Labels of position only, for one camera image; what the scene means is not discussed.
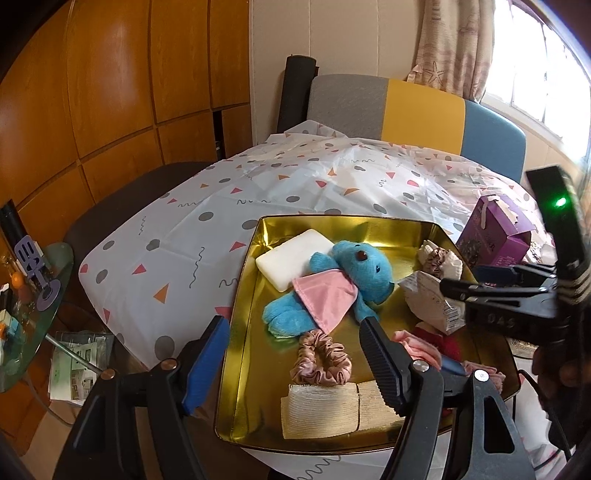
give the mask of pink cloth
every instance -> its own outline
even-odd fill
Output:
[[[401,343],[413,360],[425,360],[432,367],[441,370],[441,353],[430,343],[406,330],[394,332],[392,340]]]
[[[330,333],[357,298],[358,288],[336,268],[293,280],[295,292],[324,332]]]

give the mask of wooden wall panel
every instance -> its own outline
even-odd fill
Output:
[[[150,0],[77,0],[67,32],[70,111],[81,157],[153,123]]]
[[[70,225],[92,207],[81,174],[80,167],[73,168],[19,209],[27,232],[42,247],[60,242]]]
[[[162,165],[156,130],[111,147],[84,163],[92,196],[100,202],[140,175]]]
[[[3,197],[15,203],[76,161],[66,93],[68,8],[35,33],[0,83],[0,176],[7,179]]]
[[[157,121],[208,109],[207,0],[152,0],[150,43]]]
[[[222,126],[226,158],[252,147],[250,105],[222,110]]]
[[[211,112],[158,127],[164,163],[216,161],[216,140]]]
[[[248,0],[210,0],[209,62],[214,108],[250,101],[248,18]]]

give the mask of black cylinder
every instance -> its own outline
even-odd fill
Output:
[[[310,86],[315,76],[316,59],[303,55],[287,57],[277,133],[282,134],[306,120]]]
[[[12,199],[6,202],[2,208],[0,208],[0,228],[4,233],[4,237],[8,242],[8,245],[12,250],[19,241],[27,236],[25,226],[22,224],[21,217],[17,212],[17,208],[14,206]]]

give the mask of paper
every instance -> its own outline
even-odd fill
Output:
[[[411,311],[422,321],[449,335],[464,326],[463,304],[447,300],[440,280],[422,271],[404,277],[399,285]]]

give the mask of pink satin scrunchie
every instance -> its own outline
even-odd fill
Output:
[[[345,385],[351,378],[353,365],[344,348],[341,343],[333,343],[332,337],[320,329],[304,333],[300,337],[297,362],[290,370],[291,379],[299,385]],[[326,370],[318,365],[316,353],[323,362],[330,364]]]

